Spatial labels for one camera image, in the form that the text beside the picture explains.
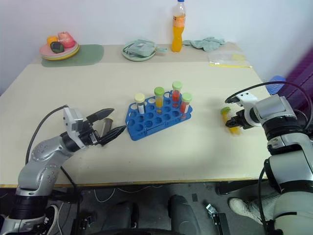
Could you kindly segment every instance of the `white sneaker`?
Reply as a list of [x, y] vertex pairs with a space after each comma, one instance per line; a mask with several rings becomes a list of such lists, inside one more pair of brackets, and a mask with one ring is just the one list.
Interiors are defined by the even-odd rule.
[[233, 212], [236, 214], [249, 217], [253, 219], [255, 222], [262, 224], [261, 219], [254, 215], [251, 211], [248, 209], [248, 204], [245, 203], [240, 198], [230, 198], [228, 200], [228, 205], [232, 209]]

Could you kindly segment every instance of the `white wall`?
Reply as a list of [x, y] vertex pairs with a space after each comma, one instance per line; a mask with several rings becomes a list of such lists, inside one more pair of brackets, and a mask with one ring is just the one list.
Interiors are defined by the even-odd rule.
[[[0, 0], [0, 94], [48, 35], [80, 44], [171, 42], [175, 0]], [[184, 39], [234, 41], [263, 80], [286, 75], [313, 44], [312, 0], [186, 0]]]

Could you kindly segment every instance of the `towel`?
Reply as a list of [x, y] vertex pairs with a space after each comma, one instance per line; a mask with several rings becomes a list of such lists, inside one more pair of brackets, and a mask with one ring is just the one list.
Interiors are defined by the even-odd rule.
[[221, 45], [224, 45], [224, 39], [215, 39], [214, 37], [208, 37], [203, 40], [184, 40], [182, 44], [188, 47], [194, 47], [197, 49], [203, 48], [204, 51], [213, 51], [219, 48]]

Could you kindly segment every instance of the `white table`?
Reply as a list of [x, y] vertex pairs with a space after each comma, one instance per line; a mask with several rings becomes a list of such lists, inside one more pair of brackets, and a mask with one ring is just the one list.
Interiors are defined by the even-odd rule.
[[[183, 92], [193, 94], [190, 120], [139, 141], [132, 141], [125, 130], [105, 147], [91, 146], [76, 152], [64, 164], [73, 180], [92, 186], [258, 177], [269, 157], [263, 129], [251, 128], [232, 136], [220, 115], [225, 98], [261, 82], [254, 69], [209, 66], [205, 52], [193, 48], [184, 48], [180, 54], [168, 52], [168, 57], [155, 57], [145, 63], [120, 56], [110, 57], [110, 63], [106, 52], [119, 51], [116, 48], [105, 47], [102, 62], [92, 66], [45, 68], [35, 61], [0, 97], [1, 187], [16, 187], [30, 138], [52, 109], [67, 104], [87, 116], [113, 107], [115, 127], [125, 123], [135, 93], [149, 97], [156, 86], [168, 91], [176, 80], [183, 82]], [[190, 62], [193, 56], [200, 59]], [[265, 88], [252, 93], [260, 99], [268, 96]], [[236, 105], [231, 108], [239, 110]], [[56, 113], [45, 122], [33, 146], [65, 131], [62, 115]], [[60, 173], [57, 184], [69, 182]]]

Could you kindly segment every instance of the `green placemat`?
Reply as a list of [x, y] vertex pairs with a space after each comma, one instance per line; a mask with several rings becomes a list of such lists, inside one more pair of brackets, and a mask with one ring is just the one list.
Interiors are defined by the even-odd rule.
[[72, 57], [65, 60], [51, 61], [43, 58], [41, 64], [44, 67], [67, 67], [67, 66], [83, 66], [98, 63], [104, 53], [101, 45], [79, 45], [79, 51]]

